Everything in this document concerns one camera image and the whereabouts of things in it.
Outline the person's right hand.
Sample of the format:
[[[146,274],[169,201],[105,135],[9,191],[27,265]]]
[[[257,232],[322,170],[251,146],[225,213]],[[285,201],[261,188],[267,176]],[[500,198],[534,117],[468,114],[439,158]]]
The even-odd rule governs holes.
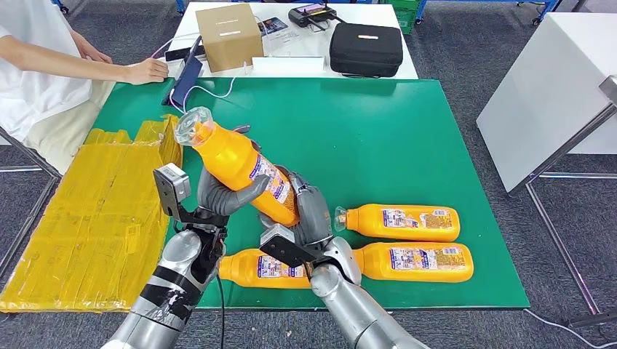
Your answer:
[[[140,63],[124,66],[122,81],[132,85],[163,82],[169,75],[165,62],[147,58]]]

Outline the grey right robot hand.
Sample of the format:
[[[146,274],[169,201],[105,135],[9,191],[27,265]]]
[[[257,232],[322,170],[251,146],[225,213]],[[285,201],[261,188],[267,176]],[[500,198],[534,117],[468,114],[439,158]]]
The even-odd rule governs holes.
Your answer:
[[[280,165],[276,167],[289,179],[295,195],[298,223],[288,229],[294,233],[297,244],[320,254],[333,236],[330,212],[322,192],[300,174]]]

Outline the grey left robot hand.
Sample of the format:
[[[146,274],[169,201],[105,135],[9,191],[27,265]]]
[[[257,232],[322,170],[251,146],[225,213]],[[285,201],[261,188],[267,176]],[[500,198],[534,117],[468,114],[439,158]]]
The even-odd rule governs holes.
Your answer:
[[[196,215],[200,218],[230,216],[243,206],[250,204],[267,188],[270,177],[267,174],[255,178],[241,190],[232,190],[202,167],[197,187]]]

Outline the person's left hand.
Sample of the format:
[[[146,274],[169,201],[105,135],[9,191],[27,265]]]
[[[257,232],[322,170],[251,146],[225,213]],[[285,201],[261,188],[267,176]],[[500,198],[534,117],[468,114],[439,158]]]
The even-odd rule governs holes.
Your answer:
[[[108,56],[97,50],[92,44],[88,42],[80,33],[75,30],[70,30],[71,38],[73,39],[79,54],[84,59],[93,60],[96,62],[103,62],[112,64],[112,59]]]

